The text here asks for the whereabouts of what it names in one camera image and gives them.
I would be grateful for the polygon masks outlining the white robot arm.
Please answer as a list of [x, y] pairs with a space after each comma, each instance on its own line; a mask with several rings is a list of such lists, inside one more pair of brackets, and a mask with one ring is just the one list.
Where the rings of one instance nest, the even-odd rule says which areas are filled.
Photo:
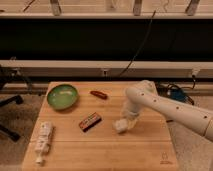
[[123, 115], [137, 118], [146, 106], [213, 142], [213, 111], [161, 97], [155, 90], [155, 85], [148, 80], [127, 87]]

